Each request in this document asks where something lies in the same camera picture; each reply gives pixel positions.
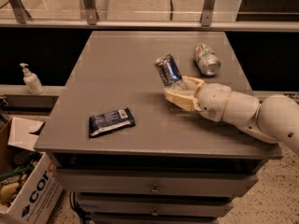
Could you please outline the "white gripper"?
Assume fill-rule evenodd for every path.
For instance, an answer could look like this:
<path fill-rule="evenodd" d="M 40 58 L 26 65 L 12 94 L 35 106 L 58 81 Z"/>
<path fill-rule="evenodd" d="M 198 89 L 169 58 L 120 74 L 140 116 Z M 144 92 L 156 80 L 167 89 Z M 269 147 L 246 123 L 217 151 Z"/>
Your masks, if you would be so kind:
<path fill-rule="evenodd" d="M 182 80 L 189 91 L 165 89 L 165 99 L 185 111 L 198 111 L 205 119 L 221 121 L 224 105 L 232 89 L 219 83 L 206 84 L 203 79 L 196 77 L 183 76 Z"/>

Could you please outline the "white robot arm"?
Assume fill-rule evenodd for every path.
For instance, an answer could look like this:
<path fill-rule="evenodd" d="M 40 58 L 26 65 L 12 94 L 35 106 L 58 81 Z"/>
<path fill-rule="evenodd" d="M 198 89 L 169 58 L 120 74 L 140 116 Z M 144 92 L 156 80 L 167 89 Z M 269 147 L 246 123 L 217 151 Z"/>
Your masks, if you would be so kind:
<path fill-rule="evenodd" d="M 164 97 L 185 111 L 229 123 L 265 143 L 281 142 L 299 154 L 299 104 L 285 95 L 272 95 L 261 102 L 229 86 L 184 76 L 164 89 Z"/>

